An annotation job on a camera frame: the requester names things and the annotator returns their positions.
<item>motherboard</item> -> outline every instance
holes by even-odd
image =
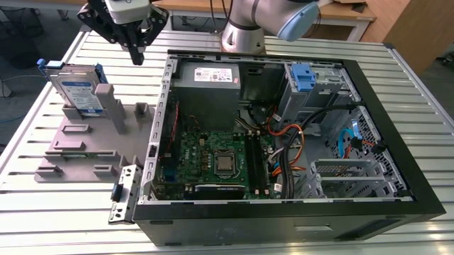
[[[210,191],[222,187],[239,189],[241,199],[272,198],[266,163],[272,143],[270,135],[185,132],[177,166],[162,165],[166,199],[190,199],[197,188],[215,193]]]

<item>open computer tower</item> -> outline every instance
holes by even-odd
[[[445,213],[344,59],[170,51],[147,160],[122,183],[110,222],[158,246],[364,240]]]

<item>metal bracket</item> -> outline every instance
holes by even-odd
[[[138,201],[143,169],[130,165],[122,169],[119,182],[114,185],[111,199],[114,201],[109,224],[135,224],[133,220],[135,202]]]

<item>sticker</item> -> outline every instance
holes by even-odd
[[[233,82],[233,70],[229,68],[197,68],[195,81]]]
[[[280,116],[278,114],[276,114],[276,113],[274,113],[274,115],[273,115],[273,118],[274,118],[277,121],[281,121],[281,120],[282,120],[281,116]]]
[[[103,112],[103,107],[93,93],[93,84],[90,82],[63,81],[62,85],[66,95],[83,115],[99,116],[99,113]]]
[[[274,190],[276,190],[277,192],[282,192],[282,185],[281,185],[280,183],[276,183],[276,188],[274,188]]]

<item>ram slot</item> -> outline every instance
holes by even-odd
[[[261,194],[270,195],[270,191],[268,189],[268,176],[265,172],[264,166],[264,151],[261,145],[261,137],[253,137],[253,153],[254,153],[254,169],[256,169],[256,176],[258,182],[258,189]]]
[[[254,159],[254,146],[253,136],[245,137],[245,152],[246,152],[246,163],[248,163],[248,176],[249,176],[249,190],[254,194],[260,194],[258,178],[256,171],[256,159]]]

